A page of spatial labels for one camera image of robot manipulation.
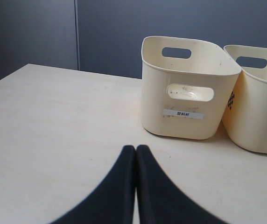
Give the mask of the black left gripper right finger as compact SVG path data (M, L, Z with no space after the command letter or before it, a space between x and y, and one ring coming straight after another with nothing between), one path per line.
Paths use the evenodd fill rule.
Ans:
M147 145L136 149L141 224L224 224L186 196L166 175Z

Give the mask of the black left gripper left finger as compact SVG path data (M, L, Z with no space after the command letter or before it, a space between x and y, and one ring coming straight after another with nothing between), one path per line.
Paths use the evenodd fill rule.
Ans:
M135 202L135 148L123 146L102 182L54 224L131 224Z

